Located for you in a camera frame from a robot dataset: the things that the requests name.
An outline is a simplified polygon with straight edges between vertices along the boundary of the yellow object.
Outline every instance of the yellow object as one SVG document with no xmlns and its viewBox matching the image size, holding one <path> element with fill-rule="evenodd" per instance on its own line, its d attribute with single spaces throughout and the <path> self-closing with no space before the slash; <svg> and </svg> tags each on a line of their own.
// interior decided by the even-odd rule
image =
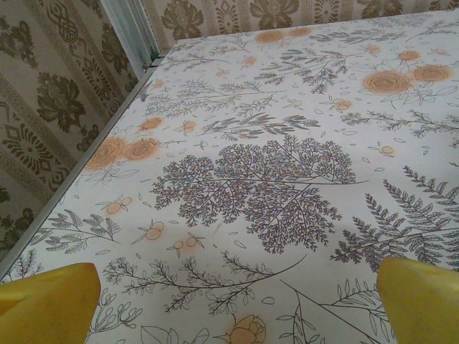
<svg viewBox="0 0 459 344">
<path fill-rule="evenodd" d="M 82 344 L 99 294 L 91 263 L 0 285 L 0 343 Z"/>
<path fill-rule="evenodd" d="M 398 344 L 459 343 L 459 272 L 389 257 L 377 286 Z"/>
</svg>

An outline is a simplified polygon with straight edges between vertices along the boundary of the patterned wallpaper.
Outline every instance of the patterned wallpaper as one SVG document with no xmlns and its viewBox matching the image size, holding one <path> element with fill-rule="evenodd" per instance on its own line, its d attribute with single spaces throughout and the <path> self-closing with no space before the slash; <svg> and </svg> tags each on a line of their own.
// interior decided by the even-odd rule
<svg viewBox="0 0 459 344">
<path fill-rule="evenodd" d="M 0 260 L 137 79 L 99 0 L 0 1 Z"/>
<path fill-rule="evenodd" d="M 143 0 L 160 49 L 178 39 L 454 9 L 459 0 Z"/>
</svg>

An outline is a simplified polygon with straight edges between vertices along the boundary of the table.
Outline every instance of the table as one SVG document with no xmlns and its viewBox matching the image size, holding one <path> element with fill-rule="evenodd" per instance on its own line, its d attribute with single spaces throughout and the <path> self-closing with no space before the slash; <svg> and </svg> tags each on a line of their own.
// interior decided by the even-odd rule
<svg viewBox="0 0 459 344">
<path fill-rule="evenodd" d="M 93 262 L 86 343 L 395 343 L 381 260 L 459 268 L 458 34 L 456 10 L 180 41 L 3 282 Z"/>
</svg>

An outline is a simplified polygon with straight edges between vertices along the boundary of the tablecloth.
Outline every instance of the tablecloth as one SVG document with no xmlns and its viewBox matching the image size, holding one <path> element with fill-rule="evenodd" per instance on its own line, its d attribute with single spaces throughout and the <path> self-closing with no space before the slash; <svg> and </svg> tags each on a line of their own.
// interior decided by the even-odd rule
<svg viewBox="0 0 459 344">
<path fill-rule="evenodd" d="M 381 260 L 459 268 L 458 34 L 456 10 L 180 41 L 3 282 L 93 262 L 86 343 L 396 343 Z"/>
</svg>

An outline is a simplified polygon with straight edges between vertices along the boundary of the wallpaper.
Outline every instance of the wallpaper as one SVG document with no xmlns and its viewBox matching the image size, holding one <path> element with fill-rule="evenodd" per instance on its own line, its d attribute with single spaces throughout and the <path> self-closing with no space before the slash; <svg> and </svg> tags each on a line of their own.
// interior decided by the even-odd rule
<svg viewBox="0 0 459 344">
<path fill-rule="evenodd" d="M 455 10 L 176 43 L 3 282 L 93 262 L 87 344 L 396 343 L 383 258 L 459 269 L 458 37 Z"/>
<path fill-rule="evenodd" d="M 160 49 L 179 39 L 455 9 L 459 0 L 143 0 Z"/>
<path fill-rule="evenodd" d="M 137 79 L 98 0 L 0 2 L 0 259 Z"/>
</svg>

